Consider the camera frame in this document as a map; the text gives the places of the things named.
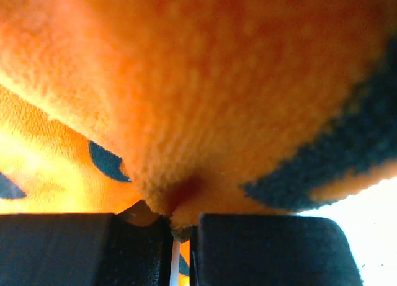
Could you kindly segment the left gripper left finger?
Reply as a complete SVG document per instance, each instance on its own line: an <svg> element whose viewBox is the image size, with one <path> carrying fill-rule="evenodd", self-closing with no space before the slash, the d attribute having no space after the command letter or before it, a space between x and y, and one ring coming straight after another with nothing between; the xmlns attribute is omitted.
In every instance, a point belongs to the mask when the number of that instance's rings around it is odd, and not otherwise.
<svg viewBox="0 0 397 286"><path fill-rule="evenodd" d="M1 216L2 285L169 285L172 236L138 202L122 213Z"/></svg>

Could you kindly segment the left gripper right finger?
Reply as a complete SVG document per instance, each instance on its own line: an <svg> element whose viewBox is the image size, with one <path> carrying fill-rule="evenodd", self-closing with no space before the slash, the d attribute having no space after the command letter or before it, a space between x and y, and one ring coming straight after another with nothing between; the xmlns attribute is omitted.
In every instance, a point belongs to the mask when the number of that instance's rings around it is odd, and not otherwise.
<svg viewBox="0 0 397 286"><path fill-rule="evenodd" d="M344 232L328 218L203 214L190 240L190 284L363 282Z"/></svg>

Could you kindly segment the orange patterned fleece pillowcase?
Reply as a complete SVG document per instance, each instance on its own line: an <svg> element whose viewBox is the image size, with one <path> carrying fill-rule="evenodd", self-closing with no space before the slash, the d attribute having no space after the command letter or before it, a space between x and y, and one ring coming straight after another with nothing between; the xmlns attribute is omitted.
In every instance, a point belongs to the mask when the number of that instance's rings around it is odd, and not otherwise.
<svg viewBox="0 0 397 286"><path fill-rule="evenodd" d="M396 0L1 0L1 216L203 214L396 175Z"/></svg>

